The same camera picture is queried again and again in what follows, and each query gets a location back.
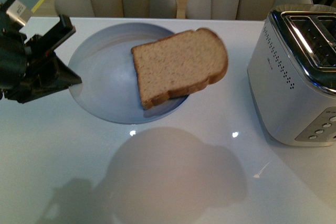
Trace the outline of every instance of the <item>toaster button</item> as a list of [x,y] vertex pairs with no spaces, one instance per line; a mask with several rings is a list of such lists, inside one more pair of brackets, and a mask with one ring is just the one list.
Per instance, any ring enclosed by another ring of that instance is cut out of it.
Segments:
[[323,128],[329,128],[331,126],[331,123],[325,123],[322,125]]

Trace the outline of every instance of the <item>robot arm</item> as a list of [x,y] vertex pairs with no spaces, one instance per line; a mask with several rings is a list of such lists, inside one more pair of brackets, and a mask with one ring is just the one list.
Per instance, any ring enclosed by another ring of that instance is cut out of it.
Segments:
[[25,103],[81,83],[54,52],[76,31],[70,18],[60,15],[45,35],[25,43],[27,36],[19,30],[29,17],[17,0],[0,4],[0,99]]

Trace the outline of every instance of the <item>toaster slot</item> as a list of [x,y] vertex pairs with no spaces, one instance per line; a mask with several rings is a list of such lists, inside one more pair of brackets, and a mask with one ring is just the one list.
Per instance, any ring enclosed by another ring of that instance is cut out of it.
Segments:
[[[315,19],[314,22],[307,16],[291,16],[290,19],[294,25],[295,34],[315,66],[319,68],[335,67],[336,56],[331,42],[335,41],[332,34],[335,33],[336,20]],[[326,38],[326,33],[322,31],[323,29],[327,30],[329,39]]]
[[330,33],[333,38],[333,42],[336,42],[336,17],[318,17],[318,20]]

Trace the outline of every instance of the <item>white table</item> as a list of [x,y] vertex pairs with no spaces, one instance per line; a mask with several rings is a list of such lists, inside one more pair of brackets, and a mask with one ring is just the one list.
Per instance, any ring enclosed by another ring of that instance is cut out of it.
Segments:
[[[73,18],[56,53],[68,64],[91,34],[123,22],[174,32],[208,27],[227,46],[220,82],[172,114],[123,125],[68,90],[0,102],[0,223],[335,223],[336,146],[290,147],[264,135],[246,68],[263,22]],[[28,37],[58,18],[32,18]]]

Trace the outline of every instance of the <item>bread crust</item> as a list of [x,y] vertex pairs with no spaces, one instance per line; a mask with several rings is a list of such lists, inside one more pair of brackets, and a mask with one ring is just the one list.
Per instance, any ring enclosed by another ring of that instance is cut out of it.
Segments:
[[[224,77],[224,75],[227,72],[227,68],[228,68],[228,55],[227,55],[227,50],[226,50],[226,47],[225,47],[224,43],[222,42],[222,40],[218,37],[218,35],[216,33],[209,30],[208,28],[203,28],[202,27],[202,28],[197,29],[196,31],[204,31],[204,32],[208,33],[208,35],[210,37],[212,37],[213,40],[217,41],[216,43],[222,47],[221,48],[221,53],[222,53],[221,56],[223,57],[224,63],[223,63],[223,66],[222,66],[221,70],[218,71],[218,72],[214,72],[214,73],[210,74],[209,76],[207,76],[205,79],[203,79],[201,81],[198,81],[196,83],[192,83],[189,86],[167,90],[166,92],[163,92],[159,95],[156,95],[156,96],[152,97],[151,99],[141,100],[141,104],[142,104],[144,109],[146,109],[146,110],[150,109],[151,107],[159,105],[159,104],[167,101],[170,98],[181,97],[181,96],[184,96],[184,95],[189,95],[189,94],[195,93],[197,91],[203,90],[209,84],[216,83]],[[141,47],[144,47],[144,46],[150,46],[151,44],[156,44],[156,43],[161,42],[161,41],[169,40],[170,38],[173,38],[173,37],[175,37],[179,34],[194,33],[196,31],[186,30],[186,31],[183,31],[181,33],[177,33],[177,34],[165,37],[163,39],[160,39],[160,40],[157,40],[157,41],[154,41],[154,42],[150,42],[150,43],[147,43],[147,44],[142,44],[142,45],[135,46],[131,49],[131,52],[133,54],[133,59],[134,59],[134,67],[135,67],[135,70],[136,70],[137,76],[138,76],[137,79],[138,79],[140,97],[142,97],[142,94],[141,94],[142,90],[140,89],[140,85],[141,85],[140,81],[141,80],[140,80],[139,74],[138,74],[139,65],[138,65],[138,61],[136,60],[137,49],[141,48]]]

